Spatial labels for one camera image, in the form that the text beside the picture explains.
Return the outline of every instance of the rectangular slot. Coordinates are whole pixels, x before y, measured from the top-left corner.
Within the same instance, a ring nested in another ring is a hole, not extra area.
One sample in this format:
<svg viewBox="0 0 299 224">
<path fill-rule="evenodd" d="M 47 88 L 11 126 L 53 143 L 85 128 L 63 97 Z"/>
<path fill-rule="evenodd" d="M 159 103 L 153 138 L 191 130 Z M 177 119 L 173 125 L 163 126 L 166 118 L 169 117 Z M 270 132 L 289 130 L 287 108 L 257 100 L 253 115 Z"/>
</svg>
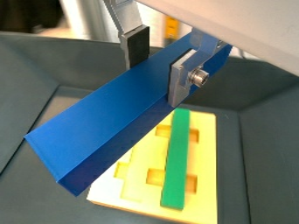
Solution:
<svg viewBox="0 0 299 224">
<path fill-rule="evenodd" d="M 127 178 L 127 163 L 123 163 L 123 162 L 117 163 L 115 178 L 117 179 Z"/>
<path fill-rule="evenodd" d="M 165 171 L 159 169 L 149 169 L 146 183 L 153 186 L 163 187 Z M 187 193 L 197 193 L 198 191 L 198 176 L 197 175 L 187 174 L 185 191 Z"/>
<path fill-rule="evenodd" d="M 171 126 L 159 124 L 155 128 L 155 135 L 159 137 L 171 137 Z"/>
<path fill-rule="evenodd" d="M 190 141 L 197 143 L 201 141 L 201 132 L 198 129 L 190 130 Z"/>
</svg>

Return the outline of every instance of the green bar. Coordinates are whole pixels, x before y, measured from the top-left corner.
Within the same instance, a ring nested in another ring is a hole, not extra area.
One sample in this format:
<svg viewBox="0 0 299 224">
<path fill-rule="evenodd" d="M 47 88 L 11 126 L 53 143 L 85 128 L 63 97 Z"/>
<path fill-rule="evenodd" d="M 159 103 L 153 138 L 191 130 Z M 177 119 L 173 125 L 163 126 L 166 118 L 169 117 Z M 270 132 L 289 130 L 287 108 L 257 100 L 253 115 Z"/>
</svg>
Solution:
<svg viewBox="0 0 299 224">
<path fill-rule="evenodd" d="M 190 147 L 190 110 L 178 108 L 173 117 L 162 206 L 183 210 Z"/>
</svg>

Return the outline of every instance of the gray surface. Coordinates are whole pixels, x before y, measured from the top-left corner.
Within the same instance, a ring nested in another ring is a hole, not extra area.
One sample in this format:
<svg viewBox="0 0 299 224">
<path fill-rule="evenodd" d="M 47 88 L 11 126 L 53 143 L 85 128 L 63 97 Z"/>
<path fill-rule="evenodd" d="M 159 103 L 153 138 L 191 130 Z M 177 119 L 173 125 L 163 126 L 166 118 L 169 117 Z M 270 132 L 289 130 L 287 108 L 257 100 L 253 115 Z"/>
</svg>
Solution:
<svg viewBox="0 0 299 224">
<path fill-rule="evenodd" d="M 43 111 L 44 96 L 50 98 L 57 87 L 47 74 L 69 87 L 61 87 L 39 123 L 90 92 L 83 89 L 97 89 L 117 77 L 126 70 L 126 63 L 119 45 L 114 44 L 12 34 L 0 35 L 0 43 L 3 152 L 10 139 L 10 151 L 16 150 L 24 132 Z M 253 223 L 299 221 L 298 192 L 294 190 L 299 187 L 295 148 L 299 133 L 295 97 L 299 94 L 297 90 L 291 94 L 285 92 L 298 81 L 290 73 L 266 63 L 230 59 L 221 73 L 187 101 L 219 108 L 210 109 L 218 115 L 219 125 L 219 224 L 250 222 L 247 196 Z M 231 110 L 249 107 L 253 109 L 242 114 L 245 175 L 239 119 Z M 55 184 L 30 145 L 23 143 L 0 177 L 0 223 L 167 223 L 94 206 L 86 196 L 85 192 L 74 198 Z"/>
<path fill-rule="evenodd" d="M 186 103 L 241 111 L 295 83 L 297 76 L 266 62 L 230 58 Z"/>
<path fill-rule="evenodd" d="M 119 44 L 12 33 L 0 34 L 0 41 L 63 86 L 95 90 L 127 70 Z M 159 50 L 153 47 L 150 54 Z"/>
<path fill-rule="evenodd" d="M 0 173 L 24 139 L 24 134 L 51 99 L 58 83 L 0 42 Z"/>
<path fill-rule="evenodd" d="M 299 223 L 299 85 L 241 114 L 253 224 Z"/>
</svg>

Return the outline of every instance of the metal screw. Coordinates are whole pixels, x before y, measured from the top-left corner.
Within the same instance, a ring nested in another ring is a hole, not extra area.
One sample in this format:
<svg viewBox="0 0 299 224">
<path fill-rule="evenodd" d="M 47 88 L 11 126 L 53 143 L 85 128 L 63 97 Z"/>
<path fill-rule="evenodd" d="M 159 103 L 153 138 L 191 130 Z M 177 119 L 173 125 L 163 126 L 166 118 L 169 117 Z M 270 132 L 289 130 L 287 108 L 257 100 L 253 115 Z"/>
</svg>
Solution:
<svg viewBox="0 0 299 224">
<path fill-rule="evenodd" d="M 199 67 L 197 67 L 191 72 L 190 72 L 190 81 L 194 85 L 197 85 L 199 88 L 205 85 L 210 78 L 210 74 L 203 71 Z"/>
</svg>

